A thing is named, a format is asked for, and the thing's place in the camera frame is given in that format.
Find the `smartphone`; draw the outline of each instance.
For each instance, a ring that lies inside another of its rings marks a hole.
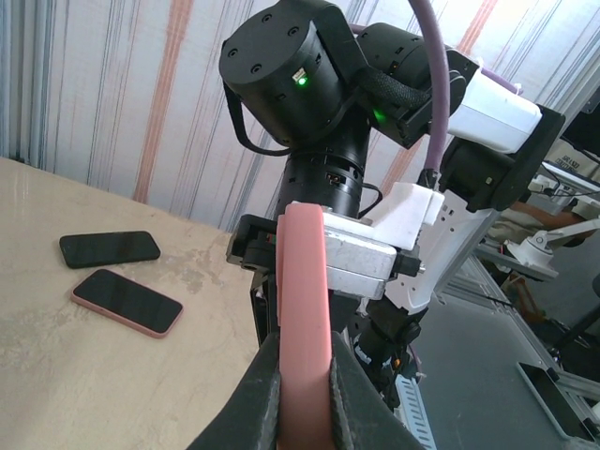
[[[540,367],[518,363],[518,368],[534,391],[542,407],[554,426],[567,438],[580,438],[594,442],[591,432],[581,422],[573,409],[564,399],[558,386]]]
[[[181,303],[106,269],[77,286],[71,300],[140,331],[164,338],[183,311]]]
[[[61,237],[58,244],[71,269],[151,261],[160,256],[149,232],[72,234]]]

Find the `robotic arm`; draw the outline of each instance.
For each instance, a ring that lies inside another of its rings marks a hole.
[[[456,50],[445,51],[455,139],[443,156],[440,192],[431,164],[417,184],[395,183],[360,220],[371,129],[406,148],[430,131],[434,74],[424,40],[385,23],[354,37],[334,5],[280,0],[243,23],[223,44],[219,61],[239,142],[262,155],[288,157],[274,218],[243,216],[227,252],[228,262],[254,272],[259,355],[278,333],[277,218],[290,203],[321,205],[334,335],[361,300],[369,300],[358,334],[350,346],[334,345],[333,361],[353,355],[353,366],[340,363],[339,372],[362,368],[361,380],[383,399],[379,406],[392,410],[399,400],[390,386],[410,361],[407,346],[420,333],[443,271],[492,210],[519,198],[564,122],[496,84]],[[242,104],[285,150],[250,141]]]
[[[537,270],[545,271],[549,275],[556,277],[558,276],[558,272],[549,265],[554,253],[548,244],[557,239],[592,232],[598,229],[600,229],[600,218],[595,218],[549,232],[537,232],[520,244],[508,241],[506,247],[520,263],[533,266]]]

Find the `black cable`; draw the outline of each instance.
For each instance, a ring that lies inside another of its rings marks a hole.
[[[427,189],[435,189],[435,185],[438,182],[438,173],[433,169],[423,169],[419,173],[419,178],[416,184]]]
[[[254,153],[263,155],[266,157],[286,157],[291,152],[291,148],[285,148],[283,150],[268,150],[254,145],[246,132],[246,125],[244,124],[244,112],[242,110],[242,101],[232,91],[232,89],[223,82],[223,89],[225,89],[225,99],[227,100],[227,108],[229,109],[229,116],[232,118],[233,131],[237,141],[244,145],[248,150],[252,150]]]
[[[416,110],[429,100],[429,95],[371,66],[361,68],[354,76],[356,84],[375,98],[391,101],[408,110]]]
[[[358,213],[358,218],[363,218],[364,216],[366,216],[375,206],[377,206],[379,204],[379,202],[381,200],[383,200],[383,193],[375,185],[371,185],[370,183],[365,183],[363,185],[363,188],[370,189],[370,190],[376,190],[377,191],[377,200],[375,200],[375,202],[373,202],[370,206],[366,207],[360,213]]]
[[[591,192],[582,192],[580,194],[554,194],[552,197],[584,197],[586,195],[600,194],[600,190],[594,190]]]
[[[554,187],[554,189],[552,189],[552,195],[556,194],[556,191],[559,190],[559,187],[561,186],[561,180],[559,180],[559,177],[556,176],[554,173],[552,173],[551,171],[546,171],[550,174],[550,176],[552,178],[554,178],[554,181],[556,181],[556,186]]]

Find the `beige table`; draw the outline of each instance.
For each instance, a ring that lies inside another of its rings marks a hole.
[[[147,230],[162,256],[113,268],[184,305],[152,339],[69,300],[64,234]],[[0,449],[184,449],[257,350],[229,236],[0,158]]]

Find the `green led light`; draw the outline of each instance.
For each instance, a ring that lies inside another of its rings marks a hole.
[[[379,110],[373,110],[373,115],[379,123],[385,122],[385,114]]]

